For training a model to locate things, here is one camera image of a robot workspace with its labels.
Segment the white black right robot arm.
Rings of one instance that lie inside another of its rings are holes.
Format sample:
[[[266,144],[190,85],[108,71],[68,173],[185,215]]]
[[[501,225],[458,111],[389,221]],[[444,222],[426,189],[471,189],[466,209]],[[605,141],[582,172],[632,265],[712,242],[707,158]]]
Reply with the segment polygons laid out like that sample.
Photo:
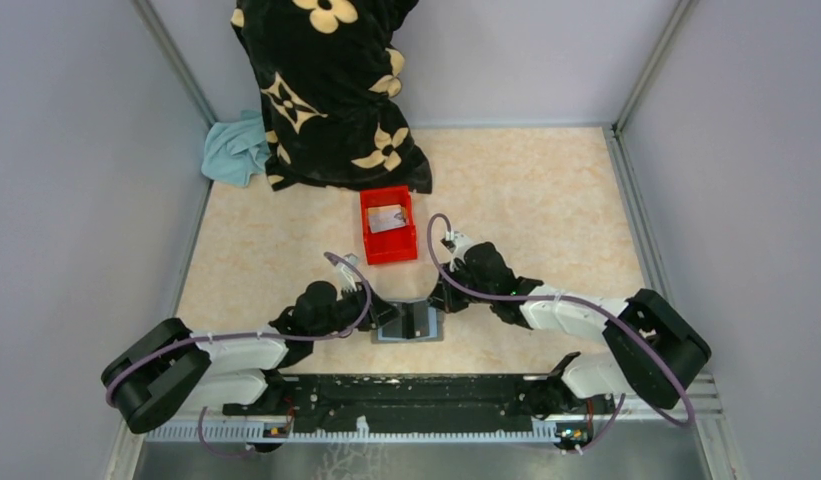
[[[576,354],[556,372],[549,398],[562,412],[604,394],[635,394],[671,409],[711,358],[708,343],[654,290],[641,288],[628,298],[579,297],[516,276],[490,242],[454,232],[442,244],[451,258],[439,265],[431,293],[438,309],[456,313],[482,303],[506,324],[607,347],[602,354]]]

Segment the light blue cloth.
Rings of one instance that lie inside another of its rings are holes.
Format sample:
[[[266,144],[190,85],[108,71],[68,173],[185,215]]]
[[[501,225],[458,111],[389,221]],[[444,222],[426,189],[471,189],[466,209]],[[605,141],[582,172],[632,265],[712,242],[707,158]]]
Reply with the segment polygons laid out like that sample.
[[[204,142],[201,173],[214,182],[245,188],[252,176],[265,174],[268,158],[262,115],[243,110],[238,120],[211,126]]]

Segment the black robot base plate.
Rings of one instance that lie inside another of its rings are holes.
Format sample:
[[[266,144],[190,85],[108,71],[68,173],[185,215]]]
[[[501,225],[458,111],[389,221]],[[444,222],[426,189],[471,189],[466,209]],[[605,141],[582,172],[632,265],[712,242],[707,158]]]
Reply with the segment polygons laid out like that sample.
[[[291,415],[295,433],[349,433],[364,418],[378,434],[527,433],[535,420],[610,414],[602,395],[576,398],[558,379],[521,374],[268,375],[253,403],[229,403],[227,416]]]

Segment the silver credit card in bin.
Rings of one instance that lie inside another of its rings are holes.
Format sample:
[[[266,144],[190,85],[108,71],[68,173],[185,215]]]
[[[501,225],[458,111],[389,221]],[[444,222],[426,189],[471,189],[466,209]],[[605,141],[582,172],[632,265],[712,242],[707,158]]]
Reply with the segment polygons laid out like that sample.
[[[401,229],[409,224],[407,210],[400,204],[369,207],[366,209],[366,219],[373,234]]]

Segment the grey card holder wallet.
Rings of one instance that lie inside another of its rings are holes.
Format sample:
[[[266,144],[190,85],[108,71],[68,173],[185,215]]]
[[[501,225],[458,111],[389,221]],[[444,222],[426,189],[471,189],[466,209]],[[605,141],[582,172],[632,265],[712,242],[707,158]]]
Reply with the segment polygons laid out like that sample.
[[[436,342],[444,339],[445,314],[428,300],[389,301],[399,313],[397,319],[372,332],[375,344]]]

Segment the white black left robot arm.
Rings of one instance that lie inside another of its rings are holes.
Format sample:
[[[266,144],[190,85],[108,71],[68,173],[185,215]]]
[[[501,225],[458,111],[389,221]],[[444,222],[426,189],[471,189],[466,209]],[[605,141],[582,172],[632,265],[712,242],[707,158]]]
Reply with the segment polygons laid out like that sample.
[[[396,305],[362,283],[338,292],[316,281],[258,331],[200,333],[169,318],[103,370],[105,400],[136,434],[204,407],[252,405],[271,414],[286,399],[284,384],[271,373],[312,354],[318,341],[375,330],[400,316]]]

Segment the black floral blanket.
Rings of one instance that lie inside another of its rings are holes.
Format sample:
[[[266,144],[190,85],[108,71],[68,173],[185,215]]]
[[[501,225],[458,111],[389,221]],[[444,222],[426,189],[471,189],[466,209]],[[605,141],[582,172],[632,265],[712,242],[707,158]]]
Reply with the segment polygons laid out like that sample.
[[[429,160],[395,97],[404,55],[393,36],[414,1],[239,1],[230,23],[260,91],[265,174],[352,191],[429,194]]]

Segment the red plastic bin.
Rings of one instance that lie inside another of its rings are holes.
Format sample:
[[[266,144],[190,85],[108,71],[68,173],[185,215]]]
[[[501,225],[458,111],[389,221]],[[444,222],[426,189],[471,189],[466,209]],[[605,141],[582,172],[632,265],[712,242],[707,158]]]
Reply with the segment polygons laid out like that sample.
[[[408,187],[364,190],[359,199],[367,263],[375,266],[416,260],[417,229]]]

